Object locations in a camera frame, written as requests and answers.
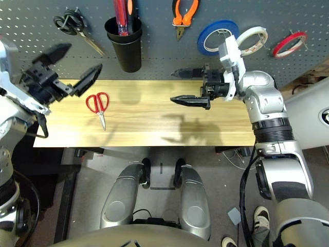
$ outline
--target orange pliers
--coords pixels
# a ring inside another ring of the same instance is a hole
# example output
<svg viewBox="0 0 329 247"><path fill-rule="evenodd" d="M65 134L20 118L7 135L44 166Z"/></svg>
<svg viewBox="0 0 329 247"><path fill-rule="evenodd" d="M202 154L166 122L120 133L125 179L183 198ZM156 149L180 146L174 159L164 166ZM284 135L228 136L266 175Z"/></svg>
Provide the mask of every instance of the orange pliers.
<svg viewBox="0 0 329 247"><path fill-rule="evenodd" d="M181 14L179 12L180 0L173 0L173 26L176 27L176 34L178 40L180 40L180 38L182 37L184 29L186 27L191 26L192 18L199 7L199 2L199 0L193 0L192 6L189 11L184 15L184 17L181 17Z"/></svg>

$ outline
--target black cup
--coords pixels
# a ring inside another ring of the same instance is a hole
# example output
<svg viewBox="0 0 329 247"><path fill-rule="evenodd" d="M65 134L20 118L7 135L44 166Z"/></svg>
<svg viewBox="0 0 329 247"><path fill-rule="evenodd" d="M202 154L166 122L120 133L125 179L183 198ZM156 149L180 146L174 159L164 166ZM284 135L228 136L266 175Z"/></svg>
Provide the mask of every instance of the black cup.
<svg viewBox="0 0 329 247"><path fill-rule="evenodd" d="M121 68L126 72L136 72L141 66L140 38L142 36L142 23L139 19L134 19L133 34L120 36L115 17L109 19L105 25L107 37L112 41L115 53Z"/></svg>

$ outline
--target black scissors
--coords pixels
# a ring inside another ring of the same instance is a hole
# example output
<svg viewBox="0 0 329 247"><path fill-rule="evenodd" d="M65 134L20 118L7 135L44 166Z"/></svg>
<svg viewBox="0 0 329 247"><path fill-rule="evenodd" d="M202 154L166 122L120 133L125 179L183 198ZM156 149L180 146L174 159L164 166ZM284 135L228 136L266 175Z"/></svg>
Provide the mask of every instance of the black scissors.
<svg viewBox="0 0 329 247"><path fill-rule="evenodd" d="M89 45L92 46L100 55L104 55L105 52L84 32L85 25L83 22L83 16L73 10L66 10L64 18L55 16L53 22L56 27L63 33L68 35L79 34Z"/></svg>

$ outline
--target tape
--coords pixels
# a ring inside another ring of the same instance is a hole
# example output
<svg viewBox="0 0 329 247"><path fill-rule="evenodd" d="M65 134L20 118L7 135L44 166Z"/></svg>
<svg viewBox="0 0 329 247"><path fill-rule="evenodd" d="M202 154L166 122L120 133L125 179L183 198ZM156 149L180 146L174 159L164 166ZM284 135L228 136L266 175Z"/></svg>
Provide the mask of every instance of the tape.
<svg viewBox="0 0 329 247"><path fill-rule="evenodd" d="M293 45L286 51L280 52L284 46L288 45L289 43L293 43L294 41L296 41L296 39L299 39L299 41L295 45ZM307 34L304 32L296 32L292 35L289 35L274 48L273 56L275 58L284 58L302 47L306 40Z"/></svg>
<svg viewBox="0 0 329 247"><path fill-rule="evenodd" d="M239 36L239 28L236 23L229 20L220 20L214 23L211 23L207 26L199 35L197 39L197 48L203 55L214 56L218 55L218 47L208 47L206 46L207 39L213 33L228 33L228 36L234 35L235 37Z"/></svg>
<svg viewBox="0 0 329 247"><path fill-rule="evenodd" d="M250 48L241 50L242 56L247 56L258 51L260 48L263 47L268 38L268 34L264 27L252 27L238 37L238 39L236 40L238 46L240 46L247 38L253 35L258 35L260 39Z"/></svg>

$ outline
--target wooden tabletop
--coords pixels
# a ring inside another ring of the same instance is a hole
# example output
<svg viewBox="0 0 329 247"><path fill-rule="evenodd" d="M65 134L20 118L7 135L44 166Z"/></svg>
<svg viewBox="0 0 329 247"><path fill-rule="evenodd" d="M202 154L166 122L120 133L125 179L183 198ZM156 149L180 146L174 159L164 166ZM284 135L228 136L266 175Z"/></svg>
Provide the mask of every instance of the wooden tabletop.
<svg viewBox="0 0 329 247"><path fill-rule="evenodd" d="M74 85L76 80L62 80ZM49 137L35 147L252 146L254 135L242 102L216 99L211 109L185 107L170 97L199 96L201 81L98 80L80 98L55 102L47 116ZM106 92L106 131L85 105L90 94Z"/></svg>

